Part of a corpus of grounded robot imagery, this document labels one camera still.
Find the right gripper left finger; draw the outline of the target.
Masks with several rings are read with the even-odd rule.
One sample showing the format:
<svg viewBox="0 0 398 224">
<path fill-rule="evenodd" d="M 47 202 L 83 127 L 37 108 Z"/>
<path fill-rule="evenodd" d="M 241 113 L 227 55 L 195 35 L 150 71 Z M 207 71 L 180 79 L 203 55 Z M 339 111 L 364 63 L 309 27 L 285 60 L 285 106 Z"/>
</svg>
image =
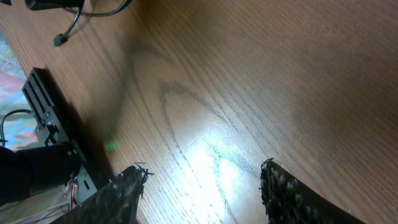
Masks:
<svg viewBox="0 0 398 224">
<path fill-rule="evenodd" d="M 55 224 L 132 224 L 136 222 L 144 184 L 153 173 L 129 166 L 83 203 L 57 218 Z"/>
</svg>

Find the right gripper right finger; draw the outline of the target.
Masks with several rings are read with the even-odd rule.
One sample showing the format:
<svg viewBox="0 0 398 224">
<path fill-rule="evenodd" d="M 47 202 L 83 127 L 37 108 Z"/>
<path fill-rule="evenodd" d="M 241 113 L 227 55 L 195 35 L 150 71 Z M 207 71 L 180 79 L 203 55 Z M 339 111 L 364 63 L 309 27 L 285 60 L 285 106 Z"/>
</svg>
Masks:
<svg viewBox="0 0 398 224">
<path fill-rule="evenodd" d="M 273 158 L 261 164 L 260 190 L 269 223 L 362 223 L 299 181 Z"/>
</svg>

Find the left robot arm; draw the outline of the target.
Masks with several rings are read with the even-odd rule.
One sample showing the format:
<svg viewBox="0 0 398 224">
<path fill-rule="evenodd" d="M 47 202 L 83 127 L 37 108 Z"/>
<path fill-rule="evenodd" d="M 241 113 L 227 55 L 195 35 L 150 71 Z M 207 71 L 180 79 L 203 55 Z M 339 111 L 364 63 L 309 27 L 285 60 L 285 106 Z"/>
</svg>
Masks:
<svg viewBox="0 0 398 224">
<path fill-rule="evenodd" d="M 24 0 L 24 3 L 31 11 L 41 11 L 66 7 L 81 7 L 84 5 L 84 0 Z"/>
</svg>

